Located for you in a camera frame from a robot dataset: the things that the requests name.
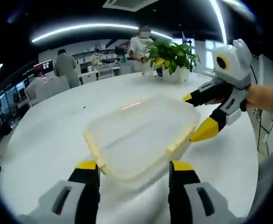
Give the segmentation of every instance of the robotic arm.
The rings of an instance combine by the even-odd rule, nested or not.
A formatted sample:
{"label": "robotic arm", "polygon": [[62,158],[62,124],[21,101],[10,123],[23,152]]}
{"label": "robotic arm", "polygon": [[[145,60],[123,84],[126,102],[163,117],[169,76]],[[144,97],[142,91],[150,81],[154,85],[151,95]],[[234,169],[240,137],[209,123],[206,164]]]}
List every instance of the robotic arm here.
{"label": "robotic arm", "polygon": [[216,77],[188,94],[183,101],[194,106],[225,99],[191,136],[191,142],[209,139],[231,125],[246,111],[246,94],[251,84],[252,55],[243,40],[215,48],[212,52]]}

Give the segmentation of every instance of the robot camera eye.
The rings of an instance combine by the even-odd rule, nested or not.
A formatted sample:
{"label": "robot camera eye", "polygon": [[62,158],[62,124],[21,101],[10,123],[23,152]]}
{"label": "robot camera eye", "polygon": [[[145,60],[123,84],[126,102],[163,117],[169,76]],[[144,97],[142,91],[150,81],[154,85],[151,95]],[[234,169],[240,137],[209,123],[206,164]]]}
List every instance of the robot camera eye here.
{"label": "robot camera eye", "polygon": [[220,66],[220,68],[222,69],[227,68],[227,64],[225,63],[224,59],[222,59],[221,57],[217,57],[216,61],[217,61],[217,64]]}

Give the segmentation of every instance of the white table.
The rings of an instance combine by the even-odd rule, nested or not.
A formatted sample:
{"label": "white table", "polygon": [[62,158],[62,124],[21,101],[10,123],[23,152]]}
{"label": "white table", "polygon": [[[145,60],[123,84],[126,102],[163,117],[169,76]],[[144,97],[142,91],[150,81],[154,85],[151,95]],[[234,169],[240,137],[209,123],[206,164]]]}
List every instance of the white table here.
{"label": "white table", "polygon": [[[138,99],[157,95],[181,99],[209,80],[195,73],[182,85],[167,84],[159,77],[152,79],[141,77],[141,73],[108,78],[60,93],[30,108],[3,156],[0,192],[12,212],[30,213],[42,194],[59,180],[67,180],[79,162],[90,158],[82,135],[88,122]],[[216,107],[198,107],[200,122]],[[185,158],[202,182],[209,182],[228,200],[234,215],[247,216],[258,178],[256,142],[247,113],[218,136],[192,143]],[[102,195],[97,223],[131,224],[135,220],[141,224],[157,213],[157,223],[170,223],[167,195],[167,175],[121,209],[107,208]]]}

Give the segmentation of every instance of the transparent plastic box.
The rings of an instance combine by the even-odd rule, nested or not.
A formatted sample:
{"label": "transparent plastic box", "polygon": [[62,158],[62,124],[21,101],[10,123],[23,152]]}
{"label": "transparent plastic box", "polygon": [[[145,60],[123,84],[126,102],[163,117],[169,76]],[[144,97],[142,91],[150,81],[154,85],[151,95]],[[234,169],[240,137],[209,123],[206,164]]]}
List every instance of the transparent plastic box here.
{"label": "transparent plastic box", "polygon": [[99,169],[123,196],[146,189],[169,170],[169,161],[179,160],[199,117],[191,104],[149,98],[91,121],[84,138]]}

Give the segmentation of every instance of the person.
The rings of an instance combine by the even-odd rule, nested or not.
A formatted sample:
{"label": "person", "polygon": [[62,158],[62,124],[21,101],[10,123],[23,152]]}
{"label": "person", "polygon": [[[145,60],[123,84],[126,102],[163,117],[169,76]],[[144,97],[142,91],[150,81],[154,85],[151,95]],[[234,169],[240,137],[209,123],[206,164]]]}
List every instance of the person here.
{"label": "person", "polygon": [[19,102],[20,98],[19,95],[17,93],[14,93],[14,102],[17,103]]}
{"label": "person", "polygon": [[43,74],[41,70],[36,70],[34,72],[34,79],[32,82],[29,84],[27,88],[36,88],[37,86],[43,86],[44,85],[44,79],[43,79]]}
{"label": "person", "polygon": [[273,86],[251,84],[247,92],[247,109],[262,109],[273,113]]}
{"label": "person", "polygon": [[146,60],[145,48],[148,43],[153,42],[151,38],[151,28],[143,26],[139,28],[138,35],[134,36],[130,40],[129,56],[135,60],[135,71],[141,71],[144,66],[148,66]]}
{"label": "person", "polygon": [[94,54],[91,56],[91,64],[93,66],[101,66],[102,65],[101,54],[100,54],[100,50],[98,48],[95,49]]}
{"label": "person", "polygon": [[[273,86],[251,84],[246,95],[247,109],[262,109],[273,113]],[[213,104],[221,103],[224,99],[216,100]],[[273,153],[259,164],[258,184],[250,213],[249,223],[262,223],[260,210],[266,210],[265,204],[273,202]]]}
{"label": "person", "polygon": [[65,76],[70,88],[75,88],[79,85],[77,81],[78,75],[75,69],[75,58],[67,55],[65,49],[59,50],[57,61],[54,66],[54,73],[58,77]]}

